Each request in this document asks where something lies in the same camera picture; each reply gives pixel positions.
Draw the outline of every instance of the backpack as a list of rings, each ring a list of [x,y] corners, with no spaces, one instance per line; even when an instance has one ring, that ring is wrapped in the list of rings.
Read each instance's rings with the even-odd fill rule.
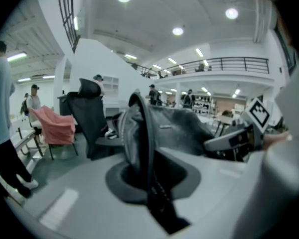
[[[21,104],[21,114],[24,113],[24,114],[29,114],[29,109],[28,107],[26,106],[26,100],[24,100]]]

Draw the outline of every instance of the white ceiling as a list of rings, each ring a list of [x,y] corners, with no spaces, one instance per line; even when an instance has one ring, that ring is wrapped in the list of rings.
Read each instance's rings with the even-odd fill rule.
[[[56,61],[63,54],[41,14],[37,0],[22,0],[0,31],[7,44],[6,56],[20,52],[26,58],[11,61],[14,80],[35,75],[54,75]],[[65,76],[70,73],[67,63]]]
[[[213,95],[222,95],[231,97],[236,89],[240,89],[239,96],[251,97],[255,92],[259,93],[269,88],[268,86],[233,81],[197,81],[197,82],[182,82],[181,91],[187,92],[192,89],[194,93],[203,93],[202,87],[205,87]],[[176,89],[176,84],[160,84],[156,86],[157,90],[170,91]]]
[[[235,7],[236,20],[225,16]],[[99,40],[111,50],[135,55],[152,67],[160,59],[188,47],[255,32],[255,0],[91,0],[79,14],[82,36]],[[183,27],[182,36],[172,30]]]

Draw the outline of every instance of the black railing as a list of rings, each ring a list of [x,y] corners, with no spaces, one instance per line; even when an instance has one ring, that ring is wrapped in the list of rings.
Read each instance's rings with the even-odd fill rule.
[[[267,58],[254,57],[223,57],[197,60],[178,64],[158,71],[159,77],[217,71],[247,71],[253,73],[269,73]]]
[[[66,35],[75,52],[80,36],[76,34],[74,27],[73,0],[59,0],[59,6]]]
[[[150,78],[150,79],[158,79],[158,72],[152,70],[151,68],[147,68],[145,66],[140,66],[136,63],[129,63],[136,71],[138,71],[143,77]]]

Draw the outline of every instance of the pink cloth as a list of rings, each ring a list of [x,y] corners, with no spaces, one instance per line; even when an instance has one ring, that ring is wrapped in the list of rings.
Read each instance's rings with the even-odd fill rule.
[[[47,106],[40,109],[29,109],[42,125],[42,133],[48,144],[65,145],[74,142],[74,118],[72,115],[61,116]]]

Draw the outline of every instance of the gray fabric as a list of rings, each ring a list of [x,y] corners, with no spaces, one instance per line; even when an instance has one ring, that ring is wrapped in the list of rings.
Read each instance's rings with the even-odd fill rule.
[[[11,78],[11,67],[5,57],[0,57],[0,144],[10,139],[9,98],[15,88]]]
[[[26,105],[28,109],[31,107],[35,110],[41,108],[41,102],[40,98],[38,95],[35,96],[29,96],[28,99],[26,100]],[[29,113],[29,120],[30,122],[35,122],[37,120],[36,116],[33,113]]]

